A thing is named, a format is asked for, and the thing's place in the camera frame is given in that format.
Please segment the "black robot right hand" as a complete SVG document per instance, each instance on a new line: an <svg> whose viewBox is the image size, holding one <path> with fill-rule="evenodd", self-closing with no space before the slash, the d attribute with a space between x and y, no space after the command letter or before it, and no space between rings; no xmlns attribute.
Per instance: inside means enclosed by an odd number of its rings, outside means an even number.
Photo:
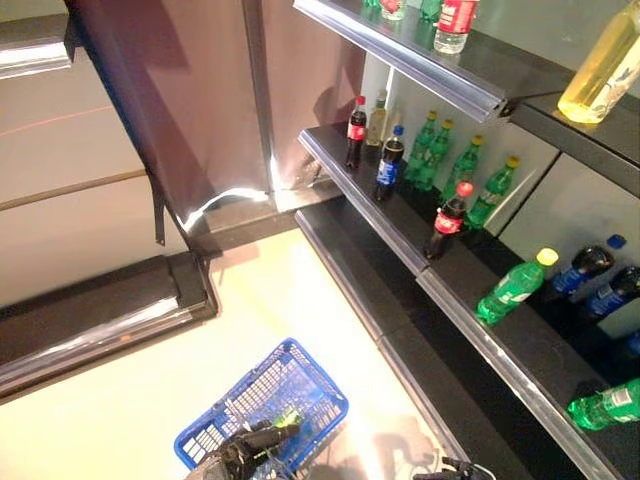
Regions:
<svg viewBox="0 0 640 480"><path fill-rule="evenodd" d="M442 470L435 473L415 474L413 480L495 480L487 468L464 460L442 458Z"/></svg>

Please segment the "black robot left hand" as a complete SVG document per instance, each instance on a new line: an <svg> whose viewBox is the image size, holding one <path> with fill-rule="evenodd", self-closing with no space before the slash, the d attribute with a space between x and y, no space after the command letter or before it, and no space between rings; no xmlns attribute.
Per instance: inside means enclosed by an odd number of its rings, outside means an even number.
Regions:
<svg viewBox="0 0 640 480"><path fill-rule="evenodd" d="M250 479L269 453L300 432L296 424L275 426L268 420L241 428L213 453L220 479Z"/></svg>

